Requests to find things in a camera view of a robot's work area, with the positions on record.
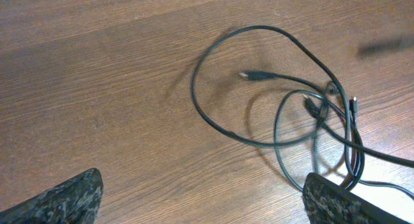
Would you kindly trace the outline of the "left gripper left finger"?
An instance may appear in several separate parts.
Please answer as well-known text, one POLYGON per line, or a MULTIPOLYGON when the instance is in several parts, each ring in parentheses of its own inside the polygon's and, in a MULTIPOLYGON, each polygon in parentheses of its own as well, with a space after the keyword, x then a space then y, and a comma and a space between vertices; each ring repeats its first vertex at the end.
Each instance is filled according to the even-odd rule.
POLYGON ((1 223, 94 223, 103 197, 101 173, 90 168, 1 212, 1 223))

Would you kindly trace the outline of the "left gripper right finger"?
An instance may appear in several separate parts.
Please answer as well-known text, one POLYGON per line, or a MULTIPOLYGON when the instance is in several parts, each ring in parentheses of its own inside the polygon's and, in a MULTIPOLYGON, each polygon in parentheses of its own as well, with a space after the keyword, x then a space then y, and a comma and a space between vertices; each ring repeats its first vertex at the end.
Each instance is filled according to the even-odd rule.
POLYGON ((302 191, 311 223, 408 224, 316 173, 309 173, 302 191))

